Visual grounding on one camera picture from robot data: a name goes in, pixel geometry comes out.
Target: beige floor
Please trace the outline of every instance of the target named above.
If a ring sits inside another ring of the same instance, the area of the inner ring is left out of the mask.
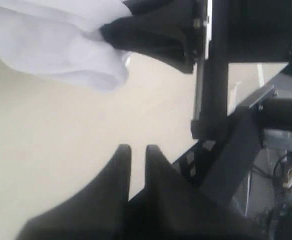
[[[283,65],[264,65],[265,79]],[[258,87],[257,67],[232,65],[237,100]],[[144,184],[144,151],[173,162],[191,147],[194,76],[133,55],[130,79],[101,94],[15,72],[0,62],[0,240],[83,188],[120,143],[133,149],[131,197]]]

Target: floor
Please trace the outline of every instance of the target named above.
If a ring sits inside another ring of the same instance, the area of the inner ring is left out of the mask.
[[[264,64],[265,81],[283,66]],[[127,83],[105,94],[0,61],[0,240],[83,188],[118,144],[133,151],[130,197],[143,187],[148,144],[159,145],[170,162],[194,144],[195,77],[138,54],[129,68]],[[255,64],[232,64],[229,77],[237,103],[259,86]]]

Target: white cloth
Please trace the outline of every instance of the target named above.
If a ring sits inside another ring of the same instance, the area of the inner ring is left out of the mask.
[[[130,14],[120,0],[0,0],[0,58],[18,71],[111,91],[127,79],[127,53],[98,29]]]

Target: white fabric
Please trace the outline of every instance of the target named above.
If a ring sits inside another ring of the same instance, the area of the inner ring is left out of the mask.
[[[0,58],[25,73],[113,90],[127,78],[127,53],[98,29],[130,14],[119,0],[0,0]]]

